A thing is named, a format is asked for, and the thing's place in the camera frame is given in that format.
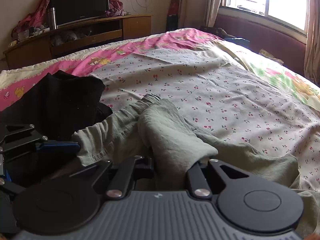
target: black circular joint cover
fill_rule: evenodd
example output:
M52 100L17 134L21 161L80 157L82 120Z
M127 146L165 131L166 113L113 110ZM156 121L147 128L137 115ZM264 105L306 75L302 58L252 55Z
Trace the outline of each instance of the black circular joint cover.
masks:
M99 206L99 197L88 182L64 177L24 190L12 209L21 229L58 235L84 225Z
M254 175L231 181L220 193L217 204L232 224L257 233L294 228L303 212L298 194Z

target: silver thermos bottle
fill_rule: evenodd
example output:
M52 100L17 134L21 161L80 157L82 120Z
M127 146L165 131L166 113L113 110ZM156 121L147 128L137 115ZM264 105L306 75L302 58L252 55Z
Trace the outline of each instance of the silver thermos bottle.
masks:
M48 20L50 31L56 30L58 27L56 21L56 9L54 7L48 9Z

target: metal screw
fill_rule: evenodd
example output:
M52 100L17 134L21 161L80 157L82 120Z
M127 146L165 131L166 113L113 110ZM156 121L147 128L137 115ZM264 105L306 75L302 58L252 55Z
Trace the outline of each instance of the metal screw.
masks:
M207 197L210 195L210 191L205 188L198 188L195 190L195 195L198 197Z
M111 198L117 198L122 196L122 191L118 189L111 189L107 191L107 196Z

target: beige curtain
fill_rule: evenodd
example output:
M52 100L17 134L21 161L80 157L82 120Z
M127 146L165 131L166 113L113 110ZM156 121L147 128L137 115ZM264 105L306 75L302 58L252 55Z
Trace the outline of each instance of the beige curtain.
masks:
M180 0L179 27L213 27L221 0Z
M307 47L304 75L313 83L320 82L320 0L309 0Z

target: black television screen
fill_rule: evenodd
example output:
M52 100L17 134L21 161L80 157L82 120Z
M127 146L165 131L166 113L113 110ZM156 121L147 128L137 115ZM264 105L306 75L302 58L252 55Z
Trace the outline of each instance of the black television screen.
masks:
M55 8L57 25L99 17L109 10L109 0L50 0Z

